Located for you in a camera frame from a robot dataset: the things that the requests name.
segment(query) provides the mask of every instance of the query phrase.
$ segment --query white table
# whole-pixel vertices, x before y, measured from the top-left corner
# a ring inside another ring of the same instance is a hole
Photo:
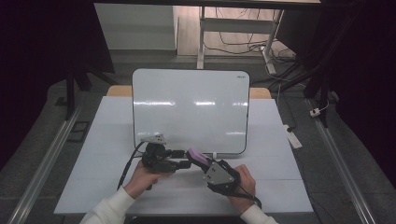
[[[312,212],[304,183],[274,100],[250,99],[247,149],[231,166],[244,163],[257,182],[265,213]],[[84,214],[116,192],[133,150],[131,97],[104,97],[55,214]],[[126,176],[130,178],[138,160]],[[228,200],[213,193],[196,166],[160,180],[128,210],[133,216],[232,216]]]

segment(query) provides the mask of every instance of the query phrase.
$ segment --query sleeve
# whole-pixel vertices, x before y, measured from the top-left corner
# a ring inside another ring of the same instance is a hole
[[[125,220],[125,213],[134,203],[134,199],[120,188],[117,193],[107,199],[103,199],[91,211],[89,211],[80,223],[108,223],[122,224]]]
[[[249,209],[242,214],[241,218],[247,224],[277,224],[273,217],[265,215],[256,204],[251,205]]]

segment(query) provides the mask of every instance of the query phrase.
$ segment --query white wall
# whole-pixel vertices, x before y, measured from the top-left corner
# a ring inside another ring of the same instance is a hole
[[[176,49],[172,6],[95,4],[109,49]]]

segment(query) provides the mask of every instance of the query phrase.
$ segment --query person's left hand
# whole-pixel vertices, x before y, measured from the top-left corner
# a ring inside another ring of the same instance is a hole
[[[133,198],[139,197],[150,185],[156,184],[158,179],[169,176],[165,173],[155,173],[143,166],[143,162],[139,161],[134,169],[134,174],[127,185],[124,186],[125,191]]]

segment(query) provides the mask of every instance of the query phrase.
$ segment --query forearm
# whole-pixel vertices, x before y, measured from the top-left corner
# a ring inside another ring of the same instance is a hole
[[[120,188],[117,193],[107,199],[103,199],[90,212],[88,212],[80,223],[108,223],[118,224],[125,220],[125,213],[134,203],[134,199],[129,196],[124,188]]]
[[[242,214],[241,218],[247,224],[277,224],[272,217],[268,217],[256,204],[249,207],[249,209]]]

